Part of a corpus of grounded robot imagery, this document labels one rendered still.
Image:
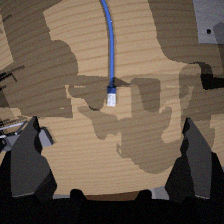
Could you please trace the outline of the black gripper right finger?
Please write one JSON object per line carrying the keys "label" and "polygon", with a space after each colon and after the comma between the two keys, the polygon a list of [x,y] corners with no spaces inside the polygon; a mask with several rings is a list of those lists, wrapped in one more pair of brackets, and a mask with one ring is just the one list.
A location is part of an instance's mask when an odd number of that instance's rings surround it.
{"label": "black gripper right finger", "polygon": [[190,117],[182,133],[182,156],[165,184],[169,200],[189,208],[202,224],[224,224],[224,172],[217,154]]}

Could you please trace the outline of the grey network port rack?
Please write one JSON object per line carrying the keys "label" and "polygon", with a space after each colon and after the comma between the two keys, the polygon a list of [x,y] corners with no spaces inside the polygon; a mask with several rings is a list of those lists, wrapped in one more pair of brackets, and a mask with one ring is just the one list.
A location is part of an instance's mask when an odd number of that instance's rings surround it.
{"label": "grey network port rack", "polygon": [[[6,72],[0,74],[0,78],[3,77],[4,75],[6,75]],[[20,130],[26,125],[26,123],[27,123],[27,121],[23,121],[23,122],[19,122],[19,123],[16,123],[16,124],[12,124],[12,125],[8,125],[8,126],[0,128],[0,153],[3,152],[3,151],[9,151],[11,149],[11,147],[13,146],[16,139],[18,138],[18,136],[21,133]],[[18,126],[18,125],[21,125],[21,126],[15,132],[15,134],[10,134],[10,135],[5,134],[4,135],[2,129],[6,129],[6,128]],[[40,128],[40,129],[41,129],[41,132],[39,134],[39,137],[40,137],[42,147],[52,146],[53,141],[52,141],[52,137],[49,134],[49,132],[46,130],[45,127]]]}

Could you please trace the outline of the blue network cable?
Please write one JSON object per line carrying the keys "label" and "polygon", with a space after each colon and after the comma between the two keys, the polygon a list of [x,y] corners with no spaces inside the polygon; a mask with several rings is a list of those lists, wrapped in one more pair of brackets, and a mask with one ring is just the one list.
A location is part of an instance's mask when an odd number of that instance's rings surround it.
{"label": "blue network cable", "polygon": [[109,28],[109,38],[110,38],[110,87],[114,85],[114,36],[113,27],[111,22],[110,13],[105,0],[101,0]]}

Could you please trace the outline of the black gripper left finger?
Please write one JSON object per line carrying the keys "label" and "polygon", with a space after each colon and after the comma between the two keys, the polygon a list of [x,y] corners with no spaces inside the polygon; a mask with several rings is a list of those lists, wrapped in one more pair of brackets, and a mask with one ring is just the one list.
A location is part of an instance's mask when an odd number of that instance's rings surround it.
{"label": "black gripper left finger", "polygon": [[57,183],[47,159],[40,155],[40,132],[33,116],[6,151],[0,165],[0,224],[18,224],[31,208],[53,199]]}

